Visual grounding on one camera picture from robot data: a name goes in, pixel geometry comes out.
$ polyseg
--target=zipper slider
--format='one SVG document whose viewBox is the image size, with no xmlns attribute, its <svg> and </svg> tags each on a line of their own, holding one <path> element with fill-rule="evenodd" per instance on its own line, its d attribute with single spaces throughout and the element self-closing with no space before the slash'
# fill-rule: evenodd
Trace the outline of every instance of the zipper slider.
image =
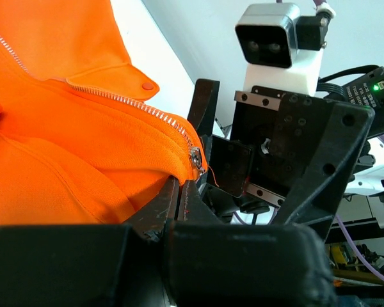
<svg viewBox="0 0 384 307">
<path fill-rule="evenodd" d="M 201 177 L 205 173 L 205 169 L 202 167 L 202 154 L 200 153 L 200 148 L 191 147 L 189 156 L 191 158 L 192 165 L 198 170 L 199 177 Z"/>
</svg>

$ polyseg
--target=orange button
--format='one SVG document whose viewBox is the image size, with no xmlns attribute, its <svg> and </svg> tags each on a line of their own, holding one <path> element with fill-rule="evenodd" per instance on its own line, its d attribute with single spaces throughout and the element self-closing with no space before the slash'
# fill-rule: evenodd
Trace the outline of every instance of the orange button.
<svg viewBox="0 0 384 307">
<path fill-rule="evenodd" d="M 154 85 L 152 83 L 145 82 L 142 84 L 142 88 L 146 91 L 150 91 L 154 89 Z"/>
</svg>

